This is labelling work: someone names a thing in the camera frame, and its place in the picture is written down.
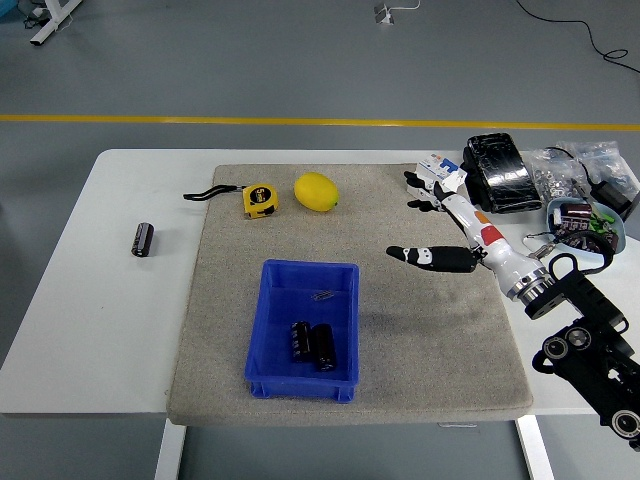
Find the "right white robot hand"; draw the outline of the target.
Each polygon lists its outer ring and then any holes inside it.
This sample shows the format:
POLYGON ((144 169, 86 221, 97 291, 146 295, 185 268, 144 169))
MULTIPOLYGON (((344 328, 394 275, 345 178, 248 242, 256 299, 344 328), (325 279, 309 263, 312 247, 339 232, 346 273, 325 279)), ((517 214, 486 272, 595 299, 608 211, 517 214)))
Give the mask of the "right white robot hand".
POLYGON ((411 208, 423 212, 441 211, 449 215, 465 235, 467 247, 402 247, 390 246, 386 253, 423 270, 449 273, 471 273, 478 264, 491 270, 501 292, 512 301, 524 301, 534 289, 549 279, 549 273, 536 258, 517 252, 499 229, 469 200, 444 189, 437 180, 424 180, 416 173, 404 173, 407 185, 426 196, 412 200, 411 208))

